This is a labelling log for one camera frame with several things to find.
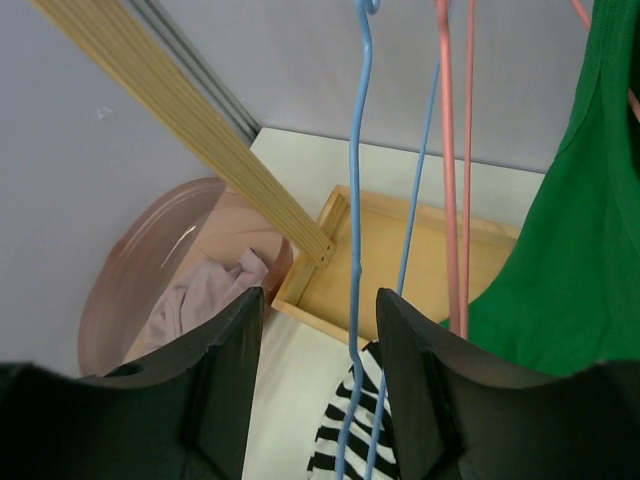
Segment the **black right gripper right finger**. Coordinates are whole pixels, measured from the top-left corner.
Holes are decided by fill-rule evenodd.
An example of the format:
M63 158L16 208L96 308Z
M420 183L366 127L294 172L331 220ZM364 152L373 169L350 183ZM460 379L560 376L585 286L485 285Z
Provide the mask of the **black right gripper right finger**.
M404 479L635 479L639 365L554 377L507 362L376 297L382 364Z

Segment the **green tank top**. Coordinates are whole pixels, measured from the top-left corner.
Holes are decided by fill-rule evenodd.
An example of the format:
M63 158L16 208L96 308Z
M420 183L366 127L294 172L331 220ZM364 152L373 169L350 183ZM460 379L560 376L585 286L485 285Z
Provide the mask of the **green tank top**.
M469 341L568 375L639 356L639 5L598 1L569 123ZM604 52L599 55L595 33Z

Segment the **black white striped tank top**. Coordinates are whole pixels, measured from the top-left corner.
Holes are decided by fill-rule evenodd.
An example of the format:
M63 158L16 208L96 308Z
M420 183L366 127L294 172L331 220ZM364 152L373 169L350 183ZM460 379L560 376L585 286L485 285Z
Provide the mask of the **black white striped tank top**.
M368 343L360 352L363 365L363 382L359 403L349 428L344 460L344 477L362 479L365 474L371 432L374 425L378 387L382 377L382 357L377 341ZM325 409L316 431L313 450L307 465L309 479L334 479L338 439L349 407L354 375L349 371L338 384L333 397ZM384 412L376 445L374 479L398 479L395 438L388 401Z

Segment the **pink hanger of mauve top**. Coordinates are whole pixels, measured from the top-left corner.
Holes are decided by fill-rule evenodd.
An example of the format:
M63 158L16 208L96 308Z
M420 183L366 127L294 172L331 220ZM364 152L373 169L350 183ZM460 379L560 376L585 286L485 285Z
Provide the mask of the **pink hanger of mauve top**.
M473 1L469 1L467 3L465 153L462 226L458 225L455 176L454 94L449 26L450 3L448 1L437 1L435 5L437 8L440 48L449 326L453 333L463 339L466 339L468 337L469 330L471 147L475 3Z

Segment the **mauve tank top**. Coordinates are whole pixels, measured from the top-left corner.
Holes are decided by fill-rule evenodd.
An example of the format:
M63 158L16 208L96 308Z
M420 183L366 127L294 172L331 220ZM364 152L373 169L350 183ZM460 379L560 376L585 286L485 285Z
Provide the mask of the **mauve tank top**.
M161 294L126 359L149 354L211 320L267 273L251 249L231 265L210 258L196 262Z

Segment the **light blue wire hanger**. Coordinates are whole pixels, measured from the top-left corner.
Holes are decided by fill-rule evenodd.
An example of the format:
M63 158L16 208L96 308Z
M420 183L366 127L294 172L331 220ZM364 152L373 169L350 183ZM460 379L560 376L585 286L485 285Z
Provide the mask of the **light blue wire hanger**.
M351 279L349 290L349 320L348 320L348 353L351 360L350 371L354 375L354 386L351 391L350 403L345 415L342 430L338 439L338 452L335 462L335 474L337 479L344 477L344 460L349 428L354 418L355 409L359 403L363 382L363 365L359 346L359 327L361 322L361 286L362 286L362 260L363 260L363 220L362 220L362 190L360 169L361 132L364 119L364 111L369 93L373 63L374 47L370 18L377 14L381 3L379 1L357 1L355 12L358 18L360 35L363 44L363 60L353 109L352 123L349 136L348 165L350 181L350 223L351 223ZM376 445L379 435L381 419L384 412L384 402L387 401L387 383L384 369L378 387L379 397L376 402L374 425L371 432L367 464L362 479L372 479L372 469L376 459Z

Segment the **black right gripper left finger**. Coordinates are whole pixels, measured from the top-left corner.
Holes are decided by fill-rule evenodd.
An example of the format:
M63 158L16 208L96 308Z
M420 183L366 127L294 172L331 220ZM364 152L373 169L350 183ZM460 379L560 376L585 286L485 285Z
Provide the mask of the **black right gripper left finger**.
M238 479L260 357L264 293L98 377L1 366L5 479Z

